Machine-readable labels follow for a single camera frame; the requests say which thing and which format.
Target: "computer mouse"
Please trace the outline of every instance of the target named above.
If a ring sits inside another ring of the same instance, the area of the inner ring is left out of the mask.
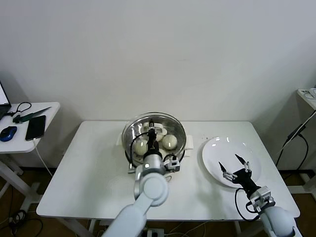
[[[10,141],[14,134],[16,133],[17,127],[16,126],[9,126],[4,128],[0,133],[0,141],[7,142]]]

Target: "white egg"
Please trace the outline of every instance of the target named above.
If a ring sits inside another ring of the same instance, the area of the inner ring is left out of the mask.
[[[134,152],[139,155],[143,156],[147,151],[147,140],[139,139],[134,144]]]
[[[156,141],[160,142],[163,137],[164,137],[164,135],[157,134]]]
[[[173,150],[177,147],[178,140],[175,136],[173,135],[166,135],[162,139],[162,146],[166,148],[167,150]]]

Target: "glass bowl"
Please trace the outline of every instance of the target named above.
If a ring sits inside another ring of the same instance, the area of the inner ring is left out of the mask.
[[[175,117],[159,113],[159,112],[150,112],[145,113],[142,115],[139,115],[129,121],[122,133],[122,144],[125,149],[125,154],[127,158],[130,160],[130,144],[133,141],[133,139],[144,132],[144,124],[149,123],[150,120],[153,120],[154,123],[160,123],[162,124],[163,128],[167,130],[167,135],[174,135],[177,138],[177,146],[175,149],[169,151],[165,150],[162,146],[161,141],[159,142],[159,150],[162,150],[165,152],[165,155],[167,154],[174,154],[178,158],[181,158],[184,147],[187,141],[186,133],[184,131],[184,128],[179,120],[177,120]],[[133,161],[142,163],[142,156],[136,155],[134,153],[133,155]]]

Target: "knife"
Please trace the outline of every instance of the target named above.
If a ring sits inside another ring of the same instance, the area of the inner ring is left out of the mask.
[[[43,113],[44,111],[50,109],[51,107],[47,107],[43,110],[40,110],[40,111],[37,111],[37,112],[34,112],[34,113],[30,113],[28,115],[25,115],[25,116],[20,116],[20,115],[17,115],[14,119],[13,119],[13,122],[14,123],[23,123],[23,122],[26,122],[28,120],[30,120],[31,118],[35,117],[36,115],[40,115],[41,113]]]

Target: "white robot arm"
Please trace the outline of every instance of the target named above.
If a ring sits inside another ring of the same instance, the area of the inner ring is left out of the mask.
[[[140,182],[141,193],[135,203],[126,206],[104,233],[104,237],[137,237],[145,226],[151,206],[160,206],[168,196],[166,179],[158,173],[146,175]]]
[[[301,237],[293,216],[281,207],[275,206],[275,201],[271,196],[271,191],[267,186],[259,187],[251,179],[251,170],[249,162],[236,155],[238,160],[244,165],[244,168],[229,173],[220,163],[223,177],[234,184],[240,184],[245,190],[258,218],[263,223],[265,232],[270,237]]]
[[[178,171],[179,160],[176,156],[170,156],[172,162],[164,163],[154,129],[149,130],[148,138],[144,162],[135,170],[136,201],[118,214],[102,237],[137,237],[145,226],[148,209],[162,205],[168,197],[168,184],[163,175],[167,171]]]

